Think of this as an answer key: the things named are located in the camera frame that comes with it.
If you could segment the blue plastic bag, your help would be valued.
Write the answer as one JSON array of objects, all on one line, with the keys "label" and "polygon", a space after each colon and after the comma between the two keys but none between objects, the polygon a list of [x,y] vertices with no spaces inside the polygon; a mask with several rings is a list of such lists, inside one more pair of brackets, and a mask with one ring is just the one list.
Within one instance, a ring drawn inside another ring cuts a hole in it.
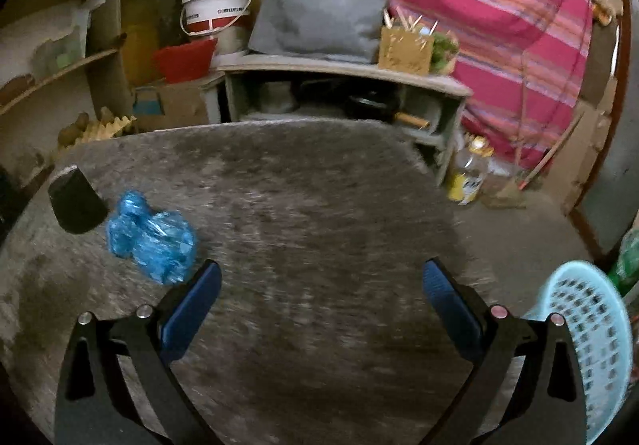
[{"label": "blue plastic bag", "polygon": [[131,259],[157,284],[178,285],[193,275],[197,237],[189,221],[177,211],[152,210],[139,191],[120,196],[106,238],[111,254]]}]

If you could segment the light blue plastic basket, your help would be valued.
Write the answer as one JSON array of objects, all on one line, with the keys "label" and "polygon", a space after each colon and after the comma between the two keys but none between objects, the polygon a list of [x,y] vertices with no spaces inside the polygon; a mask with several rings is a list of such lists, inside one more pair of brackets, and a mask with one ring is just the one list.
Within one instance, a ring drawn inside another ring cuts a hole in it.
[{"label": "light blue plastic basket", "polygon": [[633,368],[633,332],[625,303],[609,277],[586,261],[558,267],[525,317],[558,313],[568,323],[581,369],[586,442],[598,439],[621,410]]}]

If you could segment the grey metal door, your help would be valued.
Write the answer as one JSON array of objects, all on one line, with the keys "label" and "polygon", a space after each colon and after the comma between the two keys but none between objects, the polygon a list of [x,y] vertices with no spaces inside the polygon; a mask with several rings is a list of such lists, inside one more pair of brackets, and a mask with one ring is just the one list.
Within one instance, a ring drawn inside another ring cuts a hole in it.
[{"label": "grey metal door", "polygon": [[596,260],[616,251],[638,211],[638,0],[625,0],[614,76],[607,141],[571,212],[573,225]]}]

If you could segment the black upturned cup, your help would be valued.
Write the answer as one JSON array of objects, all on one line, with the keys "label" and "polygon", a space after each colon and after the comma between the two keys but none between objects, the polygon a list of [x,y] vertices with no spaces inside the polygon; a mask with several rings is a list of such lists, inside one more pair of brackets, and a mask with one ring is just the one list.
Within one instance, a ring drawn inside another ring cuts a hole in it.
[{"label": "black upturned cup", "polygon": [[55,173],[48,186],[48,195],[55,218],[67,233],[87,233],[108,215],[104,199],[76,165]]}]

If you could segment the grey fuzzy table mat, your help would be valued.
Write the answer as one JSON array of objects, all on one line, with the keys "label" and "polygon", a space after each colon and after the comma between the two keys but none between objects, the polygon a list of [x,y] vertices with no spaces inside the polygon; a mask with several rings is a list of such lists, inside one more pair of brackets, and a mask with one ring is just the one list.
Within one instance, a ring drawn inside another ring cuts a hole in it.
[{"label": "grey fuzzy table mat", "polygon": [[454,206],[366,123],[240,123],[69,150],[104,199],[142,192],[195,229],[220,296],[173,370],[229,444],[415,444],[468,373],[421,290],[439,258],[487,301],[524,248]]}]

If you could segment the yellow egg tray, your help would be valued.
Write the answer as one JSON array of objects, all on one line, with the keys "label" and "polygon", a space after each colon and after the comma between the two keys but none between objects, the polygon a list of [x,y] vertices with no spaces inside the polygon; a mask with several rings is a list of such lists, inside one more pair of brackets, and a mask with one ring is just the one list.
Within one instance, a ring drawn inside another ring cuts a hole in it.
[{"label": "yellow egg tray", "polygon": [[94,141],[104,141],[129,135],[137,127],[137,117],[116,117],[106,106],[101,109],[98,119],[91,119],[88,113],[80,113],[73,124],[58,132],[58,148],[67,149],[75,145]]}]

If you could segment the cardboard box on floor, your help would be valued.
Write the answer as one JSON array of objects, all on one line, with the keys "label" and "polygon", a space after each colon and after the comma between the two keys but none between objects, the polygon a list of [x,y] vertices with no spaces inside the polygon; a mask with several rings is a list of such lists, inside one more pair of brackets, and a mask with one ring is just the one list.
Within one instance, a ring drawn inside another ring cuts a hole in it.
[{"label": "cardboard box on floor", "polygon": [[223,73],[183,83],[155,83],[133,91],[133,117],[138,132],[220,124],[219,87]]}]

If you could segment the grey low shelf table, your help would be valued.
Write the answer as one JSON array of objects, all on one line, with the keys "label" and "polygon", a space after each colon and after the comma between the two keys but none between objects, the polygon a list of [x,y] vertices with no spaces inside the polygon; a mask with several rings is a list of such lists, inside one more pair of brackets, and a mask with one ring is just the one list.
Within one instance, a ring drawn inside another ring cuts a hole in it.
[{"label": "grey low shelf table", "polygon": [[343,106],[351,95],[395,95],[402,112],[430,123],[426,129],[397,121],[390,126],[426,151],[438,184],[446,177],[455,131],[472,96],[450,76],[416,76],[376,65],[246,54],[226,57],[218,68],[233,121],[348,119]]}]

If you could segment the black frying pan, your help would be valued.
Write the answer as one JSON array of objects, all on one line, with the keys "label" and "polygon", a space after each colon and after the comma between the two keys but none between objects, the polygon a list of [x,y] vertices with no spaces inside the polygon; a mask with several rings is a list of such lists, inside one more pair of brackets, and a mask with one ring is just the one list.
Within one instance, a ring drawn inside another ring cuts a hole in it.
[{"label": "black frying pan", "polygon": [[343,113],[348,119],[377,120],[389,125],[397,121],[417,129],[430,126],[428,120],[402,112],[400,100],[395,95],[351,95],[343,106]]}]

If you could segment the red plastic basin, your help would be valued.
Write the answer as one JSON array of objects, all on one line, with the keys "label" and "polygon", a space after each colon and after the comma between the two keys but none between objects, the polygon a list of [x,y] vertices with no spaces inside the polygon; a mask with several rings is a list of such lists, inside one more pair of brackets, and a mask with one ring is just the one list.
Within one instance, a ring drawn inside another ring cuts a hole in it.
[{"label": "red plastic basin", "polygon": [[153,53],[153,61],[167,83],[184,83],[205,77],[216,51],[216,39],[199,39]]}]

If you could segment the green vegetables bunch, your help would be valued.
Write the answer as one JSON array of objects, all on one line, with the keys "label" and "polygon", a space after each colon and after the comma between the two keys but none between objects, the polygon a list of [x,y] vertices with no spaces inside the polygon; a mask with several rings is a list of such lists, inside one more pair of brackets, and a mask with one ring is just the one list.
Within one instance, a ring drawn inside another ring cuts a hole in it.
[{"label": "green vegetables bunch", "polygon": [[452,75],[459,54],[459,41],[457,36],[453,32],[448,31],[446,33],[435,32],[432,37],[433,48],[430,61],[430,73],[442,76]]}]

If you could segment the wooden utensil box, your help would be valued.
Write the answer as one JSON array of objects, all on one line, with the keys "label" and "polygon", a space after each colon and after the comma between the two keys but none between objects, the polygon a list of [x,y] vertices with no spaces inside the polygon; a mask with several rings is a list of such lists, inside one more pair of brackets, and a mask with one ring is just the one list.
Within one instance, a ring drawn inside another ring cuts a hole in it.
[{"label": "wooden utensil box", "polygon": [[416,76],[431,74],[434,37],[421,18],[405,16],[401,10],[393,16],[383,10],[378,66],[383,70]]}]

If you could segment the white plastic bucket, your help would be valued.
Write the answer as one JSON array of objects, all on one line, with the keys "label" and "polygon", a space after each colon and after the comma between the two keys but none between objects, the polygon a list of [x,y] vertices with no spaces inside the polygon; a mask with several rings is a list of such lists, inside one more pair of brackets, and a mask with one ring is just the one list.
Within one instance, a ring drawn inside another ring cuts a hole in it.
[{"label": "white plastic bucket", "polygon": [[180,26],[190,37],[215,36],[250,16],[254,0],[181,0]]}]

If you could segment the grey fabric bag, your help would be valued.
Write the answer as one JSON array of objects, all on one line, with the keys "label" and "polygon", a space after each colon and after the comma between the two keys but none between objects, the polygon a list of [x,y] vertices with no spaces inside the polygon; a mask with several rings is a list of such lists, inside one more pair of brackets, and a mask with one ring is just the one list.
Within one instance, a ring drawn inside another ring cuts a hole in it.
[{"label": "grey fabric bag", "polygon": [[249,49],[269,56],[373,64],[389,0],[262,0]]}]

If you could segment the wooden wall shelf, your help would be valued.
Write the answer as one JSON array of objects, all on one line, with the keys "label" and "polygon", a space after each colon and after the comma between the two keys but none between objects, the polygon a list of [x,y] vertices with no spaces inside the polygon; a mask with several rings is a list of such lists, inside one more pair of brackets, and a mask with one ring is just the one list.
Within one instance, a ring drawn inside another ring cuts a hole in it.
[{"label": "wooden wall shelf", "polygon": [[115,0],[1,7],[1,171],[17,189],[51,165],[58,132],[94,114],[89,73],[117,59]]}]

